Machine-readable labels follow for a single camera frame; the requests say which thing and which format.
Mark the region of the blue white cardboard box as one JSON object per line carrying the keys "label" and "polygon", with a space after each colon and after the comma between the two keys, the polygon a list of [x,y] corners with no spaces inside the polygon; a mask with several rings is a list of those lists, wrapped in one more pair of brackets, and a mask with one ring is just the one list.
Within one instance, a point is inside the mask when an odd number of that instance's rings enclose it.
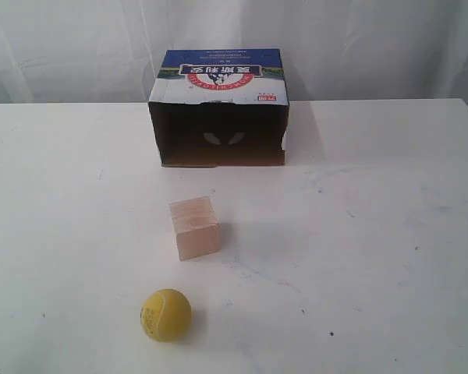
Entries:
{"label": "blue white cardboard box", "polygon": [[280,50],[169,50],[148,107],[167,168],[281,166],[289,98]]}

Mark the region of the white curtain backdrop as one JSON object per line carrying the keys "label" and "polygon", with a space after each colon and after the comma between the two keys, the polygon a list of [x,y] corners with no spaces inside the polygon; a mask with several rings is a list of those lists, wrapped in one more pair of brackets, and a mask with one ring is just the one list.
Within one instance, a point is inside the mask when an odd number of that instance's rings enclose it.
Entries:
{"label": "white curtain backdrop", "polygon": [[468,1],[0,1],[0,102],[145,101],[207,48],[279,48],[292,100],[468,104]]}

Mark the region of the yellow tennis ball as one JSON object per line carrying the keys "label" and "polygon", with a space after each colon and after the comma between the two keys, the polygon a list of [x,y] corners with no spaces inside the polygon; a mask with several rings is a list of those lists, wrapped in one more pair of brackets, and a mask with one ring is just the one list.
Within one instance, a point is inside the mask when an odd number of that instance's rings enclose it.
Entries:
{"label": "yellow tennis ball", "polygon": [[140,324],[145,334],[157,342],[176,342],[190,328],[192,308],[186,296],[175,289],[153,293],[140,311]]}

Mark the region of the light wooden cube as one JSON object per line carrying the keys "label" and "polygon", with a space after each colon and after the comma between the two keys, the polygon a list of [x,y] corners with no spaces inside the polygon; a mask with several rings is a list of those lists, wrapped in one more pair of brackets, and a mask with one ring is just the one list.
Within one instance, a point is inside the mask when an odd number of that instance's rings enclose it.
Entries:
{"label": "light wooden cube", "polygon": [[208,196],[169,204],[180,261],[218,252],[220,224]]}

